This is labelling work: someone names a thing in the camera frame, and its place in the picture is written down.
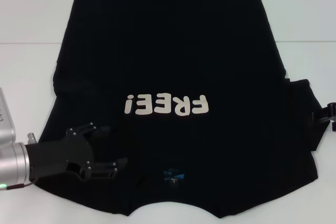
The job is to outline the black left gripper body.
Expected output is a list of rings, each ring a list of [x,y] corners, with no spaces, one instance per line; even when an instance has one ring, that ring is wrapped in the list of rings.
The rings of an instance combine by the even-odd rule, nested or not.
[[[73,173],[87,180],[94,164],[88,137],[94,131],[94,128],[68,128],[60,140],[27,144],[29,180],[63,173]]]

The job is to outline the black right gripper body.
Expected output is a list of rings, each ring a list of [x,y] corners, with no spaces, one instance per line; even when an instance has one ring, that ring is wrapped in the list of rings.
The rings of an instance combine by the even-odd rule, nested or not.
[[[332,121],[332,131],[336,132],[336,103],[329,104],[329,117]]]

